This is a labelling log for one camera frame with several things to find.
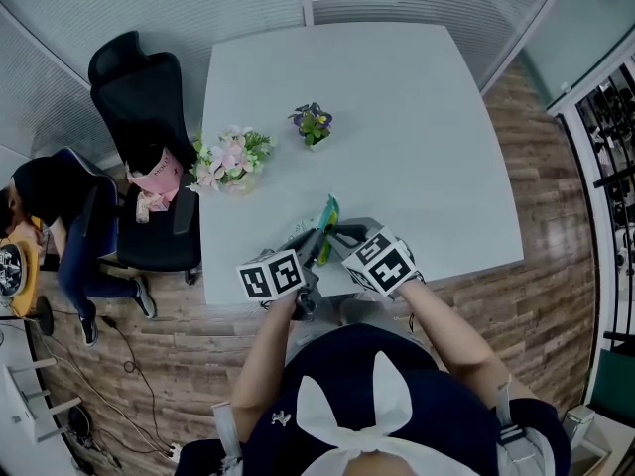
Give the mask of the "black round stand base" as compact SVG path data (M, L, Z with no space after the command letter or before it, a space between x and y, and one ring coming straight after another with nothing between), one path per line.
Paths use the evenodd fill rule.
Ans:
M36 301L36 322L45 336L54 334L54 317L51 305L44 296L39 296Z

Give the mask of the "person's right forearm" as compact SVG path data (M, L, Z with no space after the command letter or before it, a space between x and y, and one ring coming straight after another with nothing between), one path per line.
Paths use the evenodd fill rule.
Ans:
M407 281L398 292L449 372L492 408L510 373L487 342L424 283Z

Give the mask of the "small purple flower plant pot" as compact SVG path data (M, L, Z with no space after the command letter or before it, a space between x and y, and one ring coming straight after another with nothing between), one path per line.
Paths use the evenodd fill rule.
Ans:
M296 108L288 119L297 127L305 145L312 151L331 134L332 116L316 102Z

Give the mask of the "black metal railing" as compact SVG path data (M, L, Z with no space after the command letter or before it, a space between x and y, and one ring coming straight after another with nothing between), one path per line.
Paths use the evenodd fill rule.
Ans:
M635 55L558 117L591 209L601 345L635 357Z

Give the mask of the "pink flowers in cream pot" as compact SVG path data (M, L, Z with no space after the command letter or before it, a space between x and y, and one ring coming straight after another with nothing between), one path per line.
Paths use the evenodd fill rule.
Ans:
M218 134L215 144L208 145L198 129L193 142L196 159L190 168L193 181L188 189L198 195L211 189L246 195L257 184L275 146L273 137L238 126L230 126Z

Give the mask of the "yellow round table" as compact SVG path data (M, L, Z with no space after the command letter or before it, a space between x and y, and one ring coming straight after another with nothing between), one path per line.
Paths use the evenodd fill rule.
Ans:
M32 310L39 274L40 252L34 236L25 229L16 229L8 238L0 241L0 247L7 244L20 246L27 260L28 279L24 289L11 298L0 297L0 305L7 307L14 315L26 316Z

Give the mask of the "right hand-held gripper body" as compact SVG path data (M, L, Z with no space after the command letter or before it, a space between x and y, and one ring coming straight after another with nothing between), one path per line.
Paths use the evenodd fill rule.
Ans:
M344 268L365 290L395 295L410 280L424 280L406 243L386 227L375 231L345 260Z

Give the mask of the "black office chair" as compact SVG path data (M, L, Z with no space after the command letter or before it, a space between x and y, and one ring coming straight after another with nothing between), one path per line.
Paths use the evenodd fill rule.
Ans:
M130 185L118 210L117 258L131 268L150 272L182 272L188 285L201 262L199 201L190 191L195 149L185 126L182 74L177 57L145 54L136 31L103 45L88 67L92 102L130 173ZM138 184L169 159L165 173L178 177L172 199L159 198L163 210L148 213Z

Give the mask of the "pink snack packet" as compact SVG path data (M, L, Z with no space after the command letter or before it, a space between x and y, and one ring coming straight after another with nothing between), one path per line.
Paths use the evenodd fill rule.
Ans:
M163 212L169 209L170 202L164 195L141 190L137 196L135 220L146 224L150 220L151 212Z

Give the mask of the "green patterned pencil pouch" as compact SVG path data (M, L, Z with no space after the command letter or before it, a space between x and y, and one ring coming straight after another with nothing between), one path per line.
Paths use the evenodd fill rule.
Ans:
M326 231L328 226L335 225L338 222L338 218L339 204L336 197L330 193L326 205L320 213L301 218L289 226L286 240L290 243L295 238L313 229Z

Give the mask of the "grey round basket of gear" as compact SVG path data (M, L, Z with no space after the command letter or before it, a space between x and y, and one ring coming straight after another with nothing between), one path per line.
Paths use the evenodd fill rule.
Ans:
M10 243L0 247L0 297L19 294L27 279L27 260L20 246Z

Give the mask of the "person's navy top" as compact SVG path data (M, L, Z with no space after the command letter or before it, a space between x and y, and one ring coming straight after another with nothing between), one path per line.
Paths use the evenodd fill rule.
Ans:
M375 424L373 367L368 376L350 377L295 376L284 370L279 397L246 441L235 434L230 407L220 406L215 411L216 438L187 444L175 476L301 476L332 449L296 423L302 379L317 381L340 426L361 430ZM568 476L572 451L552 406L502 393L490 408L445 371L397 370L409 388L413 415L392 433L394 437L435 449L478 476ZM358 458L365 454L384 453ZM416 476L404 460L384 455L396 465L380 470L378 476L397 476L399 471Z

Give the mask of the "white hair bow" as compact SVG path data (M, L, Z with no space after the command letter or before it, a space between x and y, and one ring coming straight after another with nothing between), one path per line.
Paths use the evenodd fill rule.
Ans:
M405 379L387 355L375 355L372 374L375 424L361 430L340 426L321 386L305 376L297 395L296 423L311 437L332 447L301 476L343 476L348 463L363 453L381 452L404 460L416 476L478 476L470 467L430 447L394 437L412 418Z

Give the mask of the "white box unit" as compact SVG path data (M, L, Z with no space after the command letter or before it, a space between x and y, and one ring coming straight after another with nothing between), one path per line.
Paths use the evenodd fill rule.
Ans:
M563 428L571 448L579 446L595 417L595 411L586 405L578 405L569 411L563 420Z

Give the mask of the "person's left forearm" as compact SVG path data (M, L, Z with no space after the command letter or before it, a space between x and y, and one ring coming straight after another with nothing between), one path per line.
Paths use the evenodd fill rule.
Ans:
M233 389L230 403L235 409L262 413L275 401L295 308L295 293L270 304Z

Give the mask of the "green board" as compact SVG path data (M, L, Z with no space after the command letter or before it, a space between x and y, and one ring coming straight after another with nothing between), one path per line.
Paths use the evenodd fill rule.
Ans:
M635 356L600 351L589 406L635 428Z

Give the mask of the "pink paper bag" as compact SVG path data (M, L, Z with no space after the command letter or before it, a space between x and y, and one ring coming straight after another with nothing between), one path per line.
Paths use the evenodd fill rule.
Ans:
M131 172L126 166L126 176L131 183L166 202L171 202L177 195L183 171L183 166L167 147L163 148L158 162L146 174Z

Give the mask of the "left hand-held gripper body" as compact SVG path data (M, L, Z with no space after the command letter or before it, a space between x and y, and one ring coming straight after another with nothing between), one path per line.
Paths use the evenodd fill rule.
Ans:
M262 306L286 295L295 296L292 320L310 321L321 301L318 276L309 262L300 262L294 250L262 253L236 267L242 289L250 301Z

